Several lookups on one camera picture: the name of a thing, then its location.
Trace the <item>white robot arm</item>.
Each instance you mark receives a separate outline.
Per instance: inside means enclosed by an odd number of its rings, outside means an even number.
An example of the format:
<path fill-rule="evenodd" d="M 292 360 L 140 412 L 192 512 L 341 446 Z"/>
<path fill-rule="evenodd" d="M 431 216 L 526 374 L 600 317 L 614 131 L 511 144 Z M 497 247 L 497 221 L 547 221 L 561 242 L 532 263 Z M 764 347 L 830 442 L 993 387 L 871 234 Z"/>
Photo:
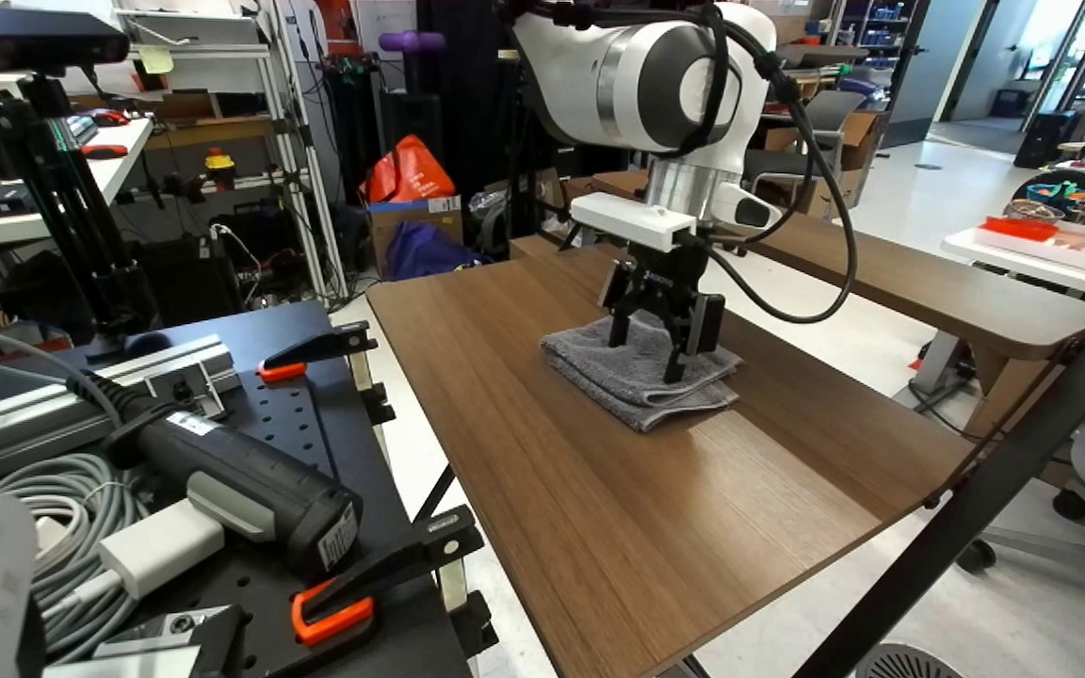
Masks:
<path fill-rule="evenodd" d="M 548 137 L 652 153 L 639 201 L 596 190 L 567 205 L 581 225 L 630 246 L 603 304 L 610 347 L 637 311 L 666 328 L 661 379 L 720 344 L 724 300 L 698 289 L 706 263 L 703 225 L 776 211 L 747 176 L 747 148 L 778 82 L 776 21 L 740 0 L 701 9 L 625 9 L 596 0 L 511 0 L 511 40 Z"/>

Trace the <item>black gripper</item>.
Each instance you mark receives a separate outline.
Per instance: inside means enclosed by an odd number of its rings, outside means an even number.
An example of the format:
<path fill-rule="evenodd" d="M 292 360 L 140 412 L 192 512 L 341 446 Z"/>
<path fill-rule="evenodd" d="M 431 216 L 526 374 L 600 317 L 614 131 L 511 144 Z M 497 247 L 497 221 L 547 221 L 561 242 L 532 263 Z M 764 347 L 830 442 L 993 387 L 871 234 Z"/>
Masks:
<path fill-rule="evenodd" d="M 625 347 L 634 311 L 657 317 L 671 335 L 661 383 L 680 379 L 690 347 L 720 344 L 724 298 L 698 289 L 703 268 L 706 246 L 686 236 L 674 254 L 630 246 L 605 274 L 600 304 L 610 311 L 610 347 Z"/>

